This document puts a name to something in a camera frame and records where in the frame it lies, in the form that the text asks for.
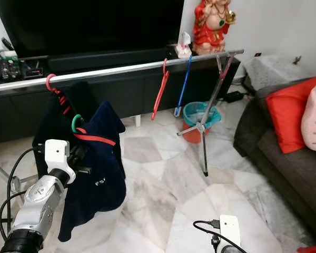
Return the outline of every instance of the blue hanger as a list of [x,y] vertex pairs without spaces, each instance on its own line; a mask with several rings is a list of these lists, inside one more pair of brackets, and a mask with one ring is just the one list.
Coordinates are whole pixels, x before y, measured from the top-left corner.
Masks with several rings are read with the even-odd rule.
[[183,89],[181,90],[179,103],[178,103],[177,109],[175,111],[175,115],[176,116],[178,115],[179,108],[180,108],[180,105],[181,105],[181,100],[183,99],[183,95],[184,95],[184,91],[185,91],[185,87],[186,87],[186,83],[187,83],[187,78],[189,77],[189,72],[190,72],[190,68],[191,68],[191,62],[192,62],[192,55],[190,55],[190,58],[189,58],[189,64],[187,66],[187,71],[186,71],[186,76],[185,76],[185,80],[184,80]]

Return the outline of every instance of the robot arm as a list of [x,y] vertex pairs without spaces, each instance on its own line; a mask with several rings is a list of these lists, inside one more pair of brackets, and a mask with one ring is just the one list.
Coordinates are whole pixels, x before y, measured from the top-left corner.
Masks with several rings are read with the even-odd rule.
[[84,157],[85,152],[86,149],[82,146],[70,151],[67,141],[46,141],[45,161],[48,175],[41,177],[26,191],[24,205],[17,213],[0,253],[37,253],[42,249],[64,186],[75,180],[76,174],[72,168]]

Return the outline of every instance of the navy blue jacket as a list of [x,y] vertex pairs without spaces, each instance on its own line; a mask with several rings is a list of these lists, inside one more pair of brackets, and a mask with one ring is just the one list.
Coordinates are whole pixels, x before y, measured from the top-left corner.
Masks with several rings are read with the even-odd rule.
[[[46,108],[41,124],[33,140],[33,146],[47,139],[70,142],[70,146],[84,143],[88,151],[79,165],[91,168],[91,174],[78,173],[75,181],[68,186],[62,216],[60,241],[71,238],[75,226],[92,219],[97,211],[116,209],[126,194],[125,173],[121,159],[119,133],[125,127],[108,102],[98,104],[86,83],[75,84],[62,90],[71,105],[71,111],[63,115],[61,106],[53,94]],[[81,131],[73,134],[72,117],[79,113],[86,124]],[[44,154],[34,152],[39,177],[47,174]]]

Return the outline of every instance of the bucket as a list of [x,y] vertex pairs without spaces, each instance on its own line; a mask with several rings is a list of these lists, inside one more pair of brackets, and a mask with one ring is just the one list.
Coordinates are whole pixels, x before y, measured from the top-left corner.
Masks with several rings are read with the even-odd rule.
[[[207,107],[207,103],[205,102],[192,102],[187,104],[184,107],[183,115],[184,115],[184,124],[183,130],[186,130],[190,127],[196,125],[197,122],[201,121],[202,116],[204,115],[205,109]],[[221,120],[220,113],[216,110],[214,106],[211,107],[209,117],[205,123],[205,134],[211,129],[211,126]],[[192,130],[191,132],[183,134],[184,139],[191,143],[199,143],[201,142],[201,135],[197,129]]]

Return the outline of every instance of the gray sofa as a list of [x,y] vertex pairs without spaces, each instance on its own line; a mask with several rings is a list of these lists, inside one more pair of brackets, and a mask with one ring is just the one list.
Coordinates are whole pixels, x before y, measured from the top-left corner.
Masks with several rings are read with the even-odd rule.
[[265,102],[269,94],[287,86],[256,93],[241,116],[234,147],[260,168],[316,235],[316,152],[303,148],[283,154]]

